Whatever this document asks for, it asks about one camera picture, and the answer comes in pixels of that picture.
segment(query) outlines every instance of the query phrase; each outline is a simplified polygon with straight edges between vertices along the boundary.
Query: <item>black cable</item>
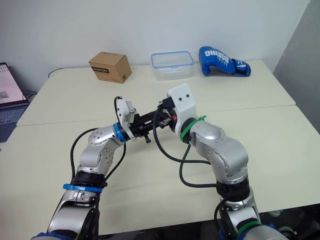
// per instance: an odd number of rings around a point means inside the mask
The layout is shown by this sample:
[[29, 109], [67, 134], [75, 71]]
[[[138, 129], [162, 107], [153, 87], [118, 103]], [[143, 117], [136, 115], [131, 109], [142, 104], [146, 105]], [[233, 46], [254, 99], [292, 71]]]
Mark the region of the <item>black cable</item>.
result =
[[157, 126], [156, 126], [156, 122], [157, 122], [157, 114], [159, 112], [159, 109], [157, 109], [154, 113], [154, 117], [153, 117], [153, 123], [152, 123], [152, 129], [153, 129], [153, 136], [154, 136], [154, 140], [155, 140], [155, 143], [156, 145], [158, 146], [159, 150], [168, 158], [168, 159], [171, 159], [175, 162], [178, 162], [178, 163], [202, 163], [202, 164], [208, 164], [210, 165], [210, 162], [208, 161], [205, 161], [205, 160], [181, 160], [181, 159], [178, 159], [178, 158], [175, 158], [171, 155], [169, 155], [164, 149], [163, 147], [161, 146], [160, 142], [159, 142], [159, 138], [158, 138], [158, 135], [157, 135]]
[[37, 92], [36, 92], [36, 91], [32, 91], [32, 90], [24, 90], [23, 92], [30, 92], [30, 93], [37, 94]]
[[79, 139], [80, 139], [83, 135], [85, 135], [85, 134], [87, 134], [87, 133], [89, 133], [89, 132], [91, 132], [91, 131], [94, 131], [94, 130], [96, 130], [96, 129], [98, 129], [98, 128], [91, 128], [91, 129], [89, 129], [89, 130], [87, 130], [87, 131], [84, 131], [83, 133], [81, 133], [81, 134], [74, 140], [74, 142], [73, 142], [73, 144], [72, 144], [72, 147], [71, 147], [71, 150], [70, 150], [70, 162], [71, 162], [71, 171], [72, 171], [71, 181], [72, 181], [72, 179], [74, 179], [74, 177], [75, 177], [75, 175], [76, 175], [75, 162], [74, 162], [74, 149], [75, 149], [75, 146], [76, 146], [77, 142], [79, 141]]
[[126, 150], [127, 150], [127, 146], [126, 146], [126, 143], [124, 143], [123, 145], [123, 153], [122, 153], [122, 156], [120, 158], [120, 160], [118, 161], [118, 163], [114, 166], [114, 168], [109, 172], [109, 174], [104, 178], [103, 183], [105, 183], [108, 178], [111, 176], [111, 174], [114, 173], [114, 171], [117, 169], [117, 167], [119, 167], [119, 165], [121, 164], [121, 162], [123, 161], [123, 159], [125, 158], [125, 155], [126, 155]]
[[218, 219], [217, 219], [217, 215], [218, 215], [218, 211], [219, 209], [222, 207], [222, 205], [227, 201], [228, 199], [225, 197], [224, 199], [222, 199], [221, 202], [219, 202], [219, 204], [216, 206], [215, 210], [214, 210], [214, 215], [213, 215], [213, 223], [216, 227], [216, 230], [219, 232], [219, 224], [218, 224]]
[[28, 100], [29, 98], [31, 98], [32, 96], [37, 95], [36, 93], [31, 94], [30, 96], [28, 96], [26, 99]]
[[116, 115], [116, 119], [118, 119], [118, 123], [120, 123], [119, 117], [118, 117], [118, 109], [117, 109], [117, 100], [118, 99], [122, 99], [122, 97], [120, 96], [116, 96], [113, 100], [113, 104], [114, 104], [114, 110], [115, 110], [115, 115]]
[[[185, 161], [185, 159], [186, 159], [186, 157], [187, 157], [187, 155], [189, 153], [190, 147], [191, 147], [191, 144], [189, 143], [188, 147], [186, 148], [185, 153], [183, 155], [182, 161]], [[184, 185], [186, 185], [188, 187], [191, 187], [191, 188], [216, 188], [217, 187], [217, 184], [215, 184], [215, 183], [193, 184], [193, 183], [189, 183], [189, 182], [185, 181], [184, 177], [183, 177], [183, 173], [182, 173], [183, 165], [184, 165], [184, 162], [181, 162], [180, 163], [180, 168], [179, 168], [179, 177], [180, 177], [181, 182]]]
[[57, 68], [57, 69], [55, 69], [55, 70], [53, 70], [53, 71], [49, 72], [49, 74], [48, 74], [48, 78], [50, 78], [50, 74], [54, 73], [54, 72], [55, 72], [55, 71], [57, 71], [57, 70], [61, 70], [61, 69], [64, 69], [64, 68]]
[[100, 192], [96, 193], [95, 196], [95, 229], [94, 229], [94, 240], [99, 240], [99, 201]]

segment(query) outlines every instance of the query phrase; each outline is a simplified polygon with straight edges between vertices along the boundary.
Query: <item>silver robotic arm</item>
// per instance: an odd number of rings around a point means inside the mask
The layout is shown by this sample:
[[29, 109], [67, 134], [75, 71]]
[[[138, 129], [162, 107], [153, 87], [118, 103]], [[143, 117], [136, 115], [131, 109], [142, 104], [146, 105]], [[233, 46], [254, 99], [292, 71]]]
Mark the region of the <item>silver robotic arm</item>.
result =
[[228, 137], [221, 127], [196, 115], [189, 86], [169, 90], [177, 123], [175, 133], [184, 143], [191, 143], [207, 159], [216, 178], [220, 196], [221, 233], [227, 239], [287, 240], [277, 230], [261, 225], [254, 193], [248, 181], [248, 154], [237, 140]]
[[144, 137], [154, 127], [169, 126], [186, 144], [207, 159], [216, 178], [221, 203], [221, 233], [226, 239], [286, 240], [260, 223], [253, 190], [248, 181], [248, 154], [237, 140], [218, 126], [197, 117], [196, 104], [187, 84], [168, 91], [158, 110], [140, 116], [130, 101], [116, 100], [118, 122], [94, 130], [80, 156], [79, 165], [50, 221], [46, 233], [35, 240], [89, 240], [98, 235], [99, 199], [116, 149]]

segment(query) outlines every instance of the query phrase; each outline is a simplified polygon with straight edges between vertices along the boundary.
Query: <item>green cable tie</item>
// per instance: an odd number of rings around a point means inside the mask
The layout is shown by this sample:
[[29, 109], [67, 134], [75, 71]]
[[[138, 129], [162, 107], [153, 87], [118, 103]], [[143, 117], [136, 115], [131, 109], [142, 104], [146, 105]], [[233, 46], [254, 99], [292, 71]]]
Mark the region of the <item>green cable tie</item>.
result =
[[186, 128], [183, 130], [183, 132], [180, 134], [180, 140], [183, 142], [184, 138], [186, 136], [186, 134], [190, 131], [190, 129], [192, 128], [193, 125], [195, 125], [197, 122], [199, 121], [203, 121], [207, 116], [203, 115], [200, 116], [198, 119], [193, 120], [192, 122], [189, 123], [188, 126], [186, 126]]
[[242, 227], [240, 227], [240, 229], [238, 230], [238, 233], [236, 234], [236, 239], [239, 239], [240, 235], [247, 230], [250, 227], [256, 226], [256, 225], [261, 225], [260, 222], [258, 221], [251, 221], [246, 223], [245, 225], [243, 225]]

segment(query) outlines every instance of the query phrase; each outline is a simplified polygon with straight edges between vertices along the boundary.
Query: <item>brown cardboard box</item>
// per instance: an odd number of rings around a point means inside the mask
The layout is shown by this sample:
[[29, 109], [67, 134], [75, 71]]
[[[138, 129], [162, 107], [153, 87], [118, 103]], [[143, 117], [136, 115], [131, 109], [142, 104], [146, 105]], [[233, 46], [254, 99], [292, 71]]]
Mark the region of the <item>brown cardboard box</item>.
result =
[[131, 74], [126, 55], [101, 51], [89, 61], [99, 80], [123, 84]]

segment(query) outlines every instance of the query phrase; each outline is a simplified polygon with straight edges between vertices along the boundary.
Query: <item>clear plastic container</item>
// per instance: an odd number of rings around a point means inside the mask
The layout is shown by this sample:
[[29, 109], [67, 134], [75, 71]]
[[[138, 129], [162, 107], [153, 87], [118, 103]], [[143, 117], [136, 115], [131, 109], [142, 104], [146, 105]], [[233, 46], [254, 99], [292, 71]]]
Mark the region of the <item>clear plastic container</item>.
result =
[[194, 72], [194, 60], [188, 51], [154, 53], [151, 61], [160, 81], [189, 78]]

